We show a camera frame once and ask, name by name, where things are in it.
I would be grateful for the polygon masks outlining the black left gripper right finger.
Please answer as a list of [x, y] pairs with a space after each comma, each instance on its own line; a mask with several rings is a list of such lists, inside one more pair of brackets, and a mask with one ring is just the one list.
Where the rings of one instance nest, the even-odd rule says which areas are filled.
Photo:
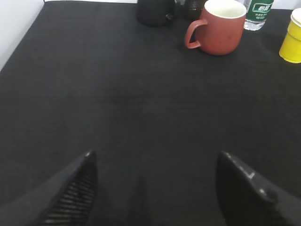
[[299, 226], [301, 200], [241, 161], [220, 152], [215, 172], [219, 207], [228, 226]]

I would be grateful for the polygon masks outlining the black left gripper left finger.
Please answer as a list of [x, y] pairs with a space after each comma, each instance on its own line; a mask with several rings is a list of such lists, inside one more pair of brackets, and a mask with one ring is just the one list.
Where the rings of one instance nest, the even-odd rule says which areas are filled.
[[30, 192], [1, 206], [2, 226], [85, 226], [97, 193], [94, 151], [72, 163]]

